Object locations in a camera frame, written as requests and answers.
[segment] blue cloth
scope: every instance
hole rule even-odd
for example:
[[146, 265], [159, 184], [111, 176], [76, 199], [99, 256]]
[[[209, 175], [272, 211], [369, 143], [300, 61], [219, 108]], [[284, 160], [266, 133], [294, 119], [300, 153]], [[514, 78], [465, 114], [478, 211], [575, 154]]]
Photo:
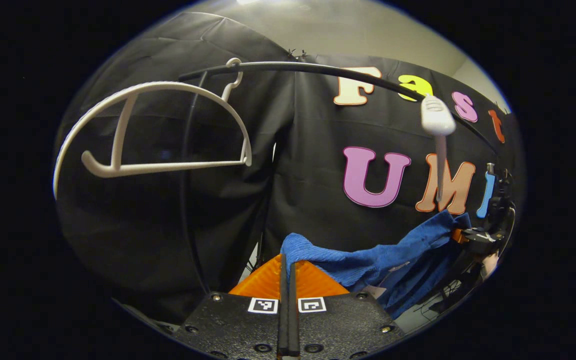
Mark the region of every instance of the blue cloth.
[[386, 288], [377, 299], [393, 319], [425, 296], [446, 274], [461, 248], [450, 240], [455, 228], [471, 228], [468, 214], [453, 218], [448, 210], [411, 230], [398, 244], [378, 244], [359, 251], [339, 251], [313, 245], [292, 233], [281, 253], [290, 265], [308, 260], [350, 292], [367, 285]]

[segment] purple letter u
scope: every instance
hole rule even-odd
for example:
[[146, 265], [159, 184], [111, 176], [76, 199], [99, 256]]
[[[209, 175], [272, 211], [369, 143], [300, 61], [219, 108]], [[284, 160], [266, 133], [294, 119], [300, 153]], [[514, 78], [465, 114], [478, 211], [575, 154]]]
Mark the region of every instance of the purple letter u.
[[401, 153], [389, 152], [384, 156], [388, 163], [388, 178], [386, 187], [381, 193], [371, 193], [366, 190], [366, 175], [368, 164], [375, 159], [375, 151], [364, 147], [346, 147], [343, 150], [347, 162], [343, 175], [343, 191], [350, 200], [370, 208], [387, 207], [400, 192], [404, 168], [410, 165], [410, 157]]

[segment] white plastic hanger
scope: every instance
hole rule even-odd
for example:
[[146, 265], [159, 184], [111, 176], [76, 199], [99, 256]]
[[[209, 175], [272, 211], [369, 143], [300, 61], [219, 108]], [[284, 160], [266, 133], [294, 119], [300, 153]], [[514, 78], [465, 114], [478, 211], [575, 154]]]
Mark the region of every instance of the white plastic hanger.
[[421, 101], [421, 126], [426, 133], [434, 136], [437, 152], [437, 203], [444, 193], [444, 171], [446, 171], [446, 136], [455, 132], [455, 119], [448, 106], [429, 93]]
[[[233, 57], [226, 63], [227, 66], [233, 66], [234, 64], [241, 64], [242, 61]], [[154, 81], [146, 82], [144, 84], [138, 84], [131, 86], [129, 88], [123, 89], [116, 92], [104, 100], [100, 101], [98, 104], [94, 105], [90, 110], [88, 110], [72, 127], [57, 155], [57, 162], [54, 168], [54, 174], [52, 176], [52, 193], [54, 198], [57, 199], [57, 186], [59, 183], [59, 174], [62, 168], [62, 162], [64, 161], [64, 155], [68, 150], [68, 147], [73, 142], [74, 137], [82, 130], [82, 128], [91, 121], [94, 117], [100, 114], [103, 110], [108, 107], [125, 100], [121, 114], [119, 115], [119, 121], [117, 123], [117, 128], [114, 133], [114, 141], [112, 142], [112, 154], [110, 156], [110, 165], [100, 164], [92, 153], [85, 150], [81, 154], [81, 162], [90, 173], [100, 177], [100, 178], [118, 178], [120, 176], [132, 176], [140, 174], [153, 174], [153, 173], [164, 173], [167, 171], [179, 171], [179, 170], [190, 170], [190, 169], [205, 169], [210, 167], [223, 167], [223, 166], [238, 166], [245, 164], [246, 166], [252, 165], [252, 149], [250, 146], [249, 134], [246, 130], [246, 125], [244, 125], [242, 118], [237, 114], [237, 111], [228, 103], [228, 98], [231, 95], [231, 91], [238, 87], [242, 82], [243, 73], [240, 71], [237, 74], [237, 79], [235, 82], [231, 82], [226, 85], [223, 89], [221, 96], [217, 96], [211, 91], [200, 88], [198, 86], [185, 84], [183, 82], [174, 81]], [[187, 91], [194, 94], [208, 98], [215, 103], [221, 105], [222, 108], [226, 109], [233, 118], [237, 121], [239, 128], [244, 135], [244, 142], [241, 147], [241, 156], [238, 161], [205, 161], [205, 162], [167, 162], [167, 163], [153, 163], [153, 164], [121, 164], [122, 161], [122, 151], [124, 150], [124, 136], [126, 135], [126, 127], [128, 126], [128, 120], [133, 112], [133, 107], [137, 101], [137, 96], [144, 92], [150, 91], [164, 91], [164, 90], [176, 90], [176, 91]]]

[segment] white clip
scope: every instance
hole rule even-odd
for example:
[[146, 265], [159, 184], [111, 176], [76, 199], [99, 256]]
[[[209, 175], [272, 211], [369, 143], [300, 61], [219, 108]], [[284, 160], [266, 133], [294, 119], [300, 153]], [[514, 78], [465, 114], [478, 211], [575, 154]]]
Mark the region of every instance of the white clip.
[[455, 119], [448, 106], [437, 96], [425, 94], [421, 102], [421, 126], [426, 133], [434, 136], [437, 152], [437, 203], [444, 193], [444, 171], [446, 167], [446, 136], [455, 132]]
[[[234, 64], [241, 64], [241, 63], [242, 63], [242, 60], [237, 59], [237, 57], [233, 57], [232, 59], [228, 60], [228, 62], [226, 62], [226, 66], [228, 68], [232, 68]], [[222, 100], [224, 100], [226, 103], [228, 103], [228, 98], [230, 98], [230, 96], [231, 96], [231, 90], [240, 86], [240, 84], [242, 83], [243, 77], [244, 77], [244, 73], [242, 71], [239, 71], [237, 73], [237, 79], [235, 80], [235, 82], [231, 82], [230, 84], [227, 84], [226, 87], [223, 89], [223, 93], [221, 94]]]
[[[238, 82], [233, 82], [231, 87], [236, 87]], [[244, 142], [241, 148], [241, 156], [238, 161], [206, 161], [206, 162], [168, 162], [168, 163], [153, 163], [153, 164], [121, 164], [122, 161], [122, 151], [124, 148], [124, 136], [126, 134], [126, 127], [128, 126], [128, 120], [131, 113], [133, 112], [133, 106], [137, 101], [137, 95], [147, 92], [147, 91], [164, 91], [164, 90], [174, 90], [174, 91], [187, 91], [194, 94], [198, 94], [205, 98], [208, 98], [215, 103], [219, 104], [222, 108], [226, 109], [227, 112], [235, 118], [241, 130]], [[221, 97], [217, 96], [213, 92], [206, 89], [200, 88], [198, 86], [185, 84], [183, 82], [173, 82], [173, 81], [156, 81], [156, 82], [146, 82], [144, 84], [138, 84], [131, 86], [129, 88], [123, 89], [122, 91], [116, 92], [104, 100], [100, 101], [98, 104], [94, 105], [90, 110], [88, 110], [72, 127], [57, 155], [57, 162], [55, 164], [54, 173], [52, 176], [52, 192], [55, 199], [57, 199], [57, 185], [59, 183], [59, 174], [62, 168], [62, 162], [64, 162], [64, 155], [68, 150], [68, 147], [73, 142], [74, 137], [82, 130], [82, 128], [91, 121], [94, 117], [98, 116], [103, 110], [111, 107], [125, 100], [123, 109], [121, 110], [121, 115], [119, 116], [119, 121], [117, 123], [117, 128], [114, 133], [114, 141], [112, 142], [112, 153], [110, 156], [110, 165], [100, 164], [88, 150], [84, 151], [81, 155], [81, 161], [90, 173], [100, 177], [100, 178], [118, 178], [120, 176], [132, 176], [139, 174], [153, 174], [153, 173], [163, 173], [167, 171], [179, 171], [179, 170], [189, 170], [189, 169], [205, 169], [210, 167], [222, 167], [222, 166], [237, 166], [245, 164], [246, 166], [252, 165], [252, 149], [250, 146], [249, 134], [246, 130], [242, 118], [237, 114], [237, 111], [233, 107], [223, 100]]]

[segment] blue towel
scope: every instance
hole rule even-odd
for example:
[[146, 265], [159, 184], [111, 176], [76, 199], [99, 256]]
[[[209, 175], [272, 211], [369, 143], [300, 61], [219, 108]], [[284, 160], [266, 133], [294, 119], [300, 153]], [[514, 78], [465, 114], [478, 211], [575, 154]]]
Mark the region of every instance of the blue towel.
[[411, 230], [398, 244], [378, 244], [354, 252], [313, 245], [292, 233], [283, 240], [290, 280], [290, 264], [308, 260], [350, 292], [366, 286], [386, 288], [377, 301], [393, 319], [416, 304], [446, 274], [461, 251], [450, 240], [455, 228], [471, 228], [468, 214], [453, 218], [448, 210]]

